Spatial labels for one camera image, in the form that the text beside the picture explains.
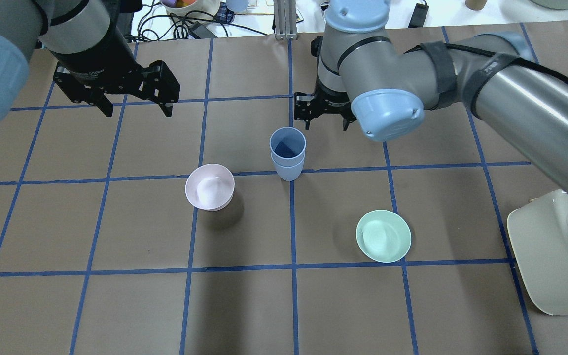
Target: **black strap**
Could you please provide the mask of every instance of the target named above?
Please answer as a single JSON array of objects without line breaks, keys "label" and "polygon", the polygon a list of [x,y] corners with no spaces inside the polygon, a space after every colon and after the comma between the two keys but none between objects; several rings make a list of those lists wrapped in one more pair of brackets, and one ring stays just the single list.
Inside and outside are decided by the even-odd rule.
[{"label": "black strap", "polygon": [[52,18],[52,22],[50,22],[50,26],[57,26],[61,23],[65,23],[72,18],[76,17],[79,13],[81,13],[85,7],[89,4],[89,0],[82,0],[78,3],[73,9],[69,10],[65,14],[61,14],[61,16]]},{"label": "black strap", "polygon": [[36,9],[39,11],[39,13],[41,13],[41,19],[43,19],[43,25],[41,26],[41,32],[39,33],[39,36],[43,36],[44,34],[47,33],[47,30],[49,29],[49,20],[47,19],[47,14],[45,13],[43,7],[41,7],[38,4],[38,2],[36,2],[36,0],[30,0],[30,1],[34,4]]},{"label": "black strap", "polygon": [[346,49],[345,52],[343,52],[343,54],[341,54],[339,61],[336,63],[336,69],[338,70],[341,67],[341,63],[345,60],[345,57],[349,56],[350,53],[352,53],[355,50],[363,47],[366,44],[373,43],[373,42],[389,42],[389,43],[391,43],[390,39],[387,38],[387,37],[384,37],[384,36],[372,36],[372,37],[368,37],[368,38],[359,40],[358,42],[354,43],[353,45],[350,45],[350,47],[348,49]]},{"label": "black strap", "polygon": [[485,83],[487,83],[492,76],[510,65],[520,65],[521,67],[541,72],[542,74],[549,75],[559,81],[562,81],[568,86],[568,77],[555,70],[518,56],[498,53],[492,56],[492,58],[487,61],[480,70],[477,70],[471,75],[464,87],[464,91],[462,92],[462,101],[464,101],[466,108],[468,108],[475,117],[480,118],[476,113],[475,105],[476,99]]},{"label": "black strap", "polygon": [[485,85],[492,76],[495,76],[499,71],[514,63],[518,58],[518,56],[512,56],[512,54],[497,53],[492,56],[480,70],[473,72],[470,76],[464,86],[464,91],[461,93],[461,100],[475,117],[479,118],[475,112],[475,104],[476,98],[481,92],[483,85]]},{"label": "black strap", "polygon": [[420,48],[428,55],[437,75],[437,104],[431,110],[449,107],[455,101],[457,78],[453,58],[442,41],[420,43]]}]

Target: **plastic bowl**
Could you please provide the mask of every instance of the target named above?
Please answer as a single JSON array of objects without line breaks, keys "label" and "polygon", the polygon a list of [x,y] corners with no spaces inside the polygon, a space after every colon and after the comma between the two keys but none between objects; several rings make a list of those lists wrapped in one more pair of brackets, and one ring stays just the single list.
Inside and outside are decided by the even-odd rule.
[{"label": "plastic bowl", "polygon": [[393,263],[409,251],[411,231],[401,216],[392,211],[376,210],[368,212],[358,221],[356,242],[370,259],[379,263]]},{"label": "plastic bowl", "polygon": [[192,171],[185,182],[185,196],[192,206],[218,211],[234,196],[234,176],[221,164],[205,164]]}]

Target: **cream plastic housing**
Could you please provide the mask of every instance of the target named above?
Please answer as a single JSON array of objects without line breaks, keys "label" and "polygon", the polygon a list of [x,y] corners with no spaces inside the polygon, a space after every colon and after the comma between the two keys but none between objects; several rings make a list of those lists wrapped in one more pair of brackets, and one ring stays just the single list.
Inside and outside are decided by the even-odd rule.
[{"label": "cream plastic housing", "polygon": [[516,209],[507,228],[532,302],[568,315],[568,194],[556,190]]}]

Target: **white bowl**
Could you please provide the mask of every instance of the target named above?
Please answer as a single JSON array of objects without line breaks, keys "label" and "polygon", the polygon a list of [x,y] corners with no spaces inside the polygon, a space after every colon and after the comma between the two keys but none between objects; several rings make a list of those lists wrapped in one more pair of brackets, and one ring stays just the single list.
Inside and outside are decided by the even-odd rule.
[{"label": "white bowl", "polygon": [[234,196],[234,176],[220,164],[205,164],[192,171],[185,182],[185,197],[192,206],[218,211]]}]

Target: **light blue cup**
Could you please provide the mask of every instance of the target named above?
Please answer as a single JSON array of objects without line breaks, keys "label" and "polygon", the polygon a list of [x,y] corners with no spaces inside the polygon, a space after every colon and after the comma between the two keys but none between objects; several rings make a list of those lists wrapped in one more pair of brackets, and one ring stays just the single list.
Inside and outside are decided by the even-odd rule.
[{"label": "light blue cup", "polygon": [[293,181],[304,168],[306,137],[297,128],[282,127],[269,140],[271,160],[282,180]]},{"label": "light blue cup", "polygon": [[371,211],[356,226],[356,242],[370,259],[393,263],[409,251],[411,230],[401,216],[392,211]]}]

